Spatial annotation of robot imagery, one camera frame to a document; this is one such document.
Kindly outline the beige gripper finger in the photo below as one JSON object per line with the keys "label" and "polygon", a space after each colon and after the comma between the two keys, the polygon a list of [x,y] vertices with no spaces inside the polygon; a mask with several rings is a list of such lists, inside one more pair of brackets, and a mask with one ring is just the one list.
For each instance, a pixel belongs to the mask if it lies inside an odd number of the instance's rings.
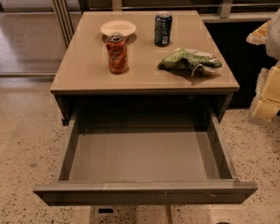
{"label": "beige gripper finger", "polygon": [[280,111],[280,62],[271,69],[260,70],[256,96],[251,104],[251,116],[271,120]]}
{"label": "beige gripper finger", "polygon": [[264,45],[266,43],[269,24],[270,21],[264,22],[259,28],[248,35],[246,42],[252,45]]}

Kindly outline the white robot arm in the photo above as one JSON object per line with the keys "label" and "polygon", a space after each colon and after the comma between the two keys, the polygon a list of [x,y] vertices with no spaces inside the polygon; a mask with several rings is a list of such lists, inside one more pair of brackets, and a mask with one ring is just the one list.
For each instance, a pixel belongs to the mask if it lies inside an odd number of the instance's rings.
{"label": "white robot arm", "polygon": [[249,109],[248,119],[254,124],[264,124],[280,111],[280,8],[269,21],[252,32],[246,42],[264,45],[267,55],[277,60],[272,68],[260,70],[256,96]]}

